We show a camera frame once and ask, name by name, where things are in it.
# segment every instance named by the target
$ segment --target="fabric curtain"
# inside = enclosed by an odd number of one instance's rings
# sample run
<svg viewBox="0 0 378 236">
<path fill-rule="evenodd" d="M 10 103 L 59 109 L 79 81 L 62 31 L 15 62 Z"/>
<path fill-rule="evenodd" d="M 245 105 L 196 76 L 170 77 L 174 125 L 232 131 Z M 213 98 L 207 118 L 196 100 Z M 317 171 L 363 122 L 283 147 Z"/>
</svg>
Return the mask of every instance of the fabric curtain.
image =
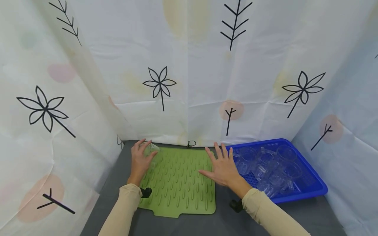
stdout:
<svg viewBox="0 0 378 236">
<path fill-rule="evenodd" d="M 374 2 L 80 0 L 72 6 L 133 130 L 155 142 L 203 147 L 291 140 L 351 52 Z"/>
<path fill-rule="evenodd" d="M 378 5 L 294 145 L 328 185 L 350 236 L 378 235 Z"/>
<path fill-rule="evenodd" d="M 65 1 L 2 1 L 0 29 L 0 235 L 79 235 L 134 137 Z"/>
</svg>

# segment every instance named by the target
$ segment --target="blue basket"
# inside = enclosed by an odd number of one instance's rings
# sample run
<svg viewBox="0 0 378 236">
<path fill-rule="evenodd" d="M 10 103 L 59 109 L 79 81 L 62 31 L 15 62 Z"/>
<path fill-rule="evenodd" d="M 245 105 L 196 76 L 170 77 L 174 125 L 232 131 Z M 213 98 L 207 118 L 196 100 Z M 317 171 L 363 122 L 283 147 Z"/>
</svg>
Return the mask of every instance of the blue basket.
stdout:
<svg viewBox="0 0 378 236">
<path fill-rule="evenodd" d="M 254 148 L 257 152 L 260 150 L 260 147 L 276 151 L 277 148 L 281 145 L 290 146 L 297 153 L 297 159 L 294 161 L 302 170 L 302 176 L 295 180 L 294 182 L 294 191 L 288 195 L 277 194 L 271 200 L 278 204 L 283 202 L 291 202 L 300 199 L 310 198 L 325 195 L 328 192 L 328 188 L 325 185 L 324 181 L 319 177 L 316 171 L 311 167 L 311 165 L 306 161 L 302 154 L 286 139 L 272 139 L 252 143 L 242 143 L 236 145 L 227 146 L 227 150 L 231 147 L 233 148 L 233 153 L 239 153 L 240 148 L 242 147 L 251 147 Z M 257 179 L 252 174 L 252 172 L 242 175 L 242 177 L 254 188 L 257 187 Z"/>
</svg>

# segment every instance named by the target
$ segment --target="beige sleeve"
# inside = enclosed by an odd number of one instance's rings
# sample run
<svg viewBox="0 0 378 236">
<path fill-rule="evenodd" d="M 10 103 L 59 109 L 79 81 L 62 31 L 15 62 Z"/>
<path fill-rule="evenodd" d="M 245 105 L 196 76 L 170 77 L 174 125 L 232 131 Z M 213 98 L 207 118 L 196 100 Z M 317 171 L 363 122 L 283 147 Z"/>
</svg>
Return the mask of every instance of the beige sleeve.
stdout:
<svg viewBox="0 0 378 236">
<path fill-rule="evenodd" d="M 271 236 L 310 235 L 298 222 L 258 189 L 249 190 L 242 202 L 247 213 Z"/>
<path fill-rule="evenodd" d="M 142 191 L 135 184 L 120 187 L 118 200 L 102 226 L 99 236 L 128 235 L 141 196 Z"/>
</svg>

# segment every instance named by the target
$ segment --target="green silicone drying mat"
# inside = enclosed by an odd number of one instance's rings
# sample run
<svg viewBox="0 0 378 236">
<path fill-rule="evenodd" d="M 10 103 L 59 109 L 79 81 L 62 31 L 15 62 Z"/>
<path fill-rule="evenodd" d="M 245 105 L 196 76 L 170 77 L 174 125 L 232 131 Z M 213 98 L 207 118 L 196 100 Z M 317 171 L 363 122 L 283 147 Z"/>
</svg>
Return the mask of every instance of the green silicone drying mat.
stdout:
<svg viewBox="0 0 378 236">
<path fill-rule="evenodd" d="M 180 214 L 213 214 L 215 184 L 198 170 L 211 171 L 212 164 L 203 150 L 161 148 L 157 163 L 144 176 L 141 188 L 151 188 L 149 198 L 141 198 L 140 208 L 155 216 L 178 218 Z"/>
</svg>

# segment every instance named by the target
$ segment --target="gray tabletop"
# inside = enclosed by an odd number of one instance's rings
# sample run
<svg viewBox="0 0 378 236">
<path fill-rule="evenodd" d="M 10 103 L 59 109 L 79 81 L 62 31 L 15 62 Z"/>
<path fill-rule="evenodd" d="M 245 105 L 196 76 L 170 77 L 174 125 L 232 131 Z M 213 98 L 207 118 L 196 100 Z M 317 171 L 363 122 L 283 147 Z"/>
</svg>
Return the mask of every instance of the gray tabletop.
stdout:
<svg viewBox="0 0 378 236">
<path fill-rule="evenodd" d="M 100 232 L 118 198 L 119 188 L 126 184 L 130 174 L 130 148 L 136 141 L 127 141 L 107 178 L 100 197 L 81 233 L 93 236 Z M 187 148 L 158 144 L 160 147 Z M 269 235 L 245 212 L 235 213 L 230 200 L 238 197 L 228 188 L 216 185 L 216 211 L 212 215 L 182 214 L 178 219 L 154 216 L 152 211 L 138 208 L 134 214 L 129 235 Z M 316 197 L 279 206 L 298 221 L 312 236 L 346 236 L 325 197 Z"/>
</svg>

